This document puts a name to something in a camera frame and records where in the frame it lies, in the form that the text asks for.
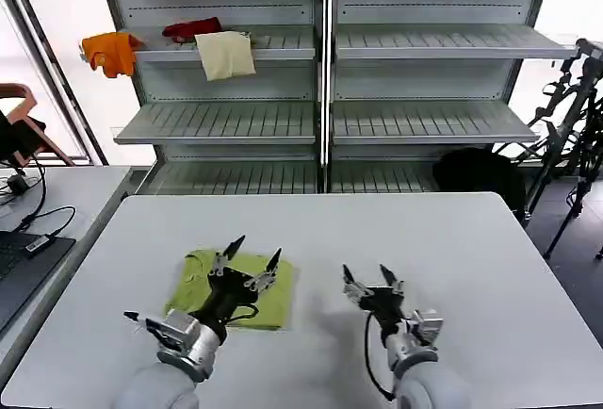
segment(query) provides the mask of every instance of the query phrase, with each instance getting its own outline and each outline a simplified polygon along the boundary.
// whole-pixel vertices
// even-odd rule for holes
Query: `shelf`
[[[526,25],[339,25],[337,58],[568,58]]]
[[[313,194],[316,164],[289,162],[171,162],[147,189],[167,194]]]
[[[144,42],[143,48],[136,52],[137,62],[201,61],[197,43],[174,43],[161,35],[162,30],[163,27],[124,30]],[[250,25],[231,30],[251,33],[255,60],[312,60],[316,55],[311,25]]]
[[[144,105],[119,144],[312,144],[312,102],[153,103]]]
[[[333,104],[335,145],[534,142],[501,101],[351,101]]]
[[[334,161],[331,192],[435,192],[431,163]]]

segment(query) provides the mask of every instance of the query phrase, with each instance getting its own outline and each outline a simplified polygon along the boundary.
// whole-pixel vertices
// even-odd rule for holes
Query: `beige towel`
[[[252,41],[242,32],[195,35],[208,81],[255,74]]]

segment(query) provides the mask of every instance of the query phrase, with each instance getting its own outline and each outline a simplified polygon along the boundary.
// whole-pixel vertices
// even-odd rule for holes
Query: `orange cloth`
[[[82,40],[82,48],[90,67],[103,67],[106,77],[134,73],[134,50],[142,41],[124,32],[109,32]]]

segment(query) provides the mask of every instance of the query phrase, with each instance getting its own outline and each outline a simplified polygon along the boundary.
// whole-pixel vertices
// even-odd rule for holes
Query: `black bag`
[[[464,148],[444,155],[432,171],[441,191],[495,192],[518,219],[523,218],[526,183],[508,157],[480,148]]]

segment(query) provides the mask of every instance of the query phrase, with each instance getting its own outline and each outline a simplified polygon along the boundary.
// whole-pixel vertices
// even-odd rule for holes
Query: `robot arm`
[[[344,265],[344,293],[368,312],[365,358],[371,381],[387,400],[395,400],[399,409],[470,408],[466,383],[452,369],[438,362],[437,349],[433,346],[443,320],[433,310],[416,310],[405,317],[401,310],[402,282],[383,265],[381,271],[387,286],[364,286],[354,280]],[[370,371],[367,338],[372,318],[381,327],[387,362],[394,375],[392,392],[383,390]]]
[[[232,242],[216,254],[207,279],[211,293],[201,309],[192,313],[171,310],[164,319],[142,317],[138,312],[123,314],[152,334],[158,341],[160,363],[140,370],[114,401],[113,409],[196,409],[195,387],[214,370],[216,351],[226,340],[226,325],[235,310],[252,309],[263,291],[276,282],[281,249],[271,258],[266,270],[249,275],[227,266],[245,237]]]

